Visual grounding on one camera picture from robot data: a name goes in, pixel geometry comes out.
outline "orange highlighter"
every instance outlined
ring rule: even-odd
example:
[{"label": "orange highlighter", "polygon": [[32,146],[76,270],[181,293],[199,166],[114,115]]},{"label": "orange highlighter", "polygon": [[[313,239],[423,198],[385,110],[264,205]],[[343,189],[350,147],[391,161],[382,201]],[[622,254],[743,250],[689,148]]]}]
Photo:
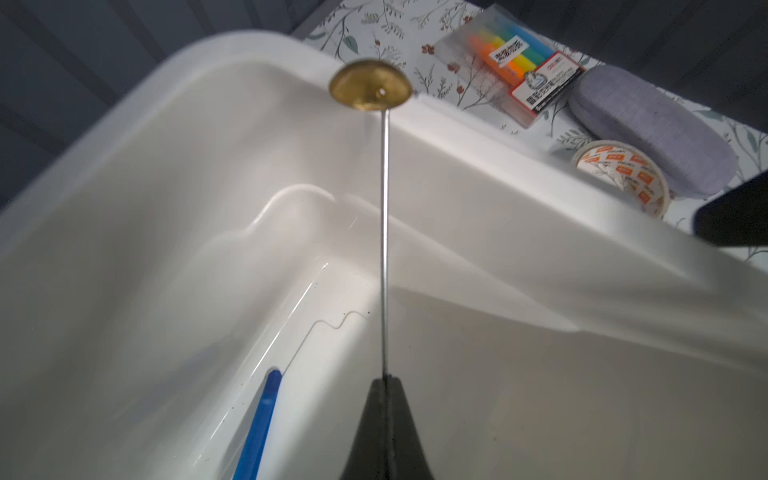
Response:
[{"label": "orange highlighter", "polygon": [[513,88],[517,87],[523,82],[524,72],[517,65],[509,62],[507,65],[499,67],[498,63],[493,61],[493,59],[490,57],[490,54],[498,47],[480,37],[471,37],[469,41],[472,43],[472,47],[474,47],[477,54],[480,55],[487,66],[495,71],[499,77],[504,78]]},{"label": "orange highlighter", "polygon": [[[480,36],[482,37],[483,40],[493,45],[494,50],[496,48],[500,48],[505,43],[503,38],[499,37],[498,35],[496,35],[492,31],[489,31],[486,28],[483,28],[480,31]],[[520,78],[525,77],[526,71],[533,71],[537,67],[535,63],[530,61],[524,55],[516,55],[507,65],[509,65],[512,70],[515,70],[515,72],[518,74]]]}]

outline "floral pattern surface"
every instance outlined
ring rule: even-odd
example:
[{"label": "floral pattern surface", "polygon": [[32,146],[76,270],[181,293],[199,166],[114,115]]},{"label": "floral pattern surface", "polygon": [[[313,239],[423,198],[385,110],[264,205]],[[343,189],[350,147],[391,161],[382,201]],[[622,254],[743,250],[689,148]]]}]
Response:
[{"label": "floral pattern surface", "polygon": [[[406,73],[417,91],[447,101],[564,161],[570,160],[575,150],[595,138],[571,114],[567,99],[561,98],[550,105],[529,129],[524,129],[493,107],[493,99],[488,97],[492,85],[483,84],[487,81],[484,76],[476,77],[476,72],[470,72],[468,81],[464,81],[458,72],[465,67],[456,63],[445,65],[435,56],[434,45],[471,22],[479,12],[480,8],[463,0],[345,0],[305,42],[344,62],[357,58],[388,61]],[[549,43],[585,68],[601,63],[556,41]],[[664,93],[701,118],[736,151],[739,169],[726,190],[764,170],[763,152],[768,154],[768,134],[703,105],[670,92]],[[664,221],[691,233],[694,212],[724,191],[704,200],[674,199]],[[724,250],[768,270],[768,247]]]}]

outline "highlighter pack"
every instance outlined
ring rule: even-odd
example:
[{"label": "highlighter pack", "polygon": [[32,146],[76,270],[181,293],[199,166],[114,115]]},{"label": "highlighter pack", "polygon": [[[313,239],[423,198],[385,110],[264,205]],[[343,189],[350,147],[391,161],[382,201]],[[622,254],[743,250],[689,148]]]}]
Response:
[{"label": "highlighter pack", "polygon": [[525,128],[584,73],[498,5],[439,41],[435,54]]}]

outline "blue plastic strip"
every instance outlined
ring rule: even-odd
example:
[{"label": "blue plastic strip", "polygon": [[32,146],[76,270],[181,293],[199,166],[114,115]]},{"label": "blue plastic strip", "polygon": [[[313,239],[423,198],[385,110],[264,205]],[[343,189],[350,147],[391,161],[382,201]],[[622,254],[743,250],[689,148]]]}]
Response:
[{"label": "blue plastic strip", "polygon": [[245,439],[245,445],[243,445],[243,452],[240,453],[240,460],[232,480],[256,480],[256,475],[259,473],[259,463],[261,463],[261,454],[264,452],[264,444],[266,443],[266,434],[270,430],[272,412],[275,409],[277,390],[280,388],[282,379],[283,374],[279,370],[273,370],[266,376],[264,391],[261,394],[259,406],[256,408],[256,415],[253,416],[253,423],[250,424],[250,430]]}]

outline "brass disc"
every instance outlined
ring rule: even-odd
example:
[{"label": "brass disc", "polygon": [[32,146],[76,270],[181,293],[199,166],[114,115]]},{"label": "brass disc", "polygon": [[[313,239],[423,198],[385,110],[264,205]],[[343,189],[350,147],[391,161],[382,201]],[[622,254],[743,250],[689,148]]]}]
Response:
[{"label": "brass disc", "polygon": [[339,70],[328,86],[340,104],[362,111],[386,110],[406,102],[413,88],[408,78],[379,60],[358,60]]}]

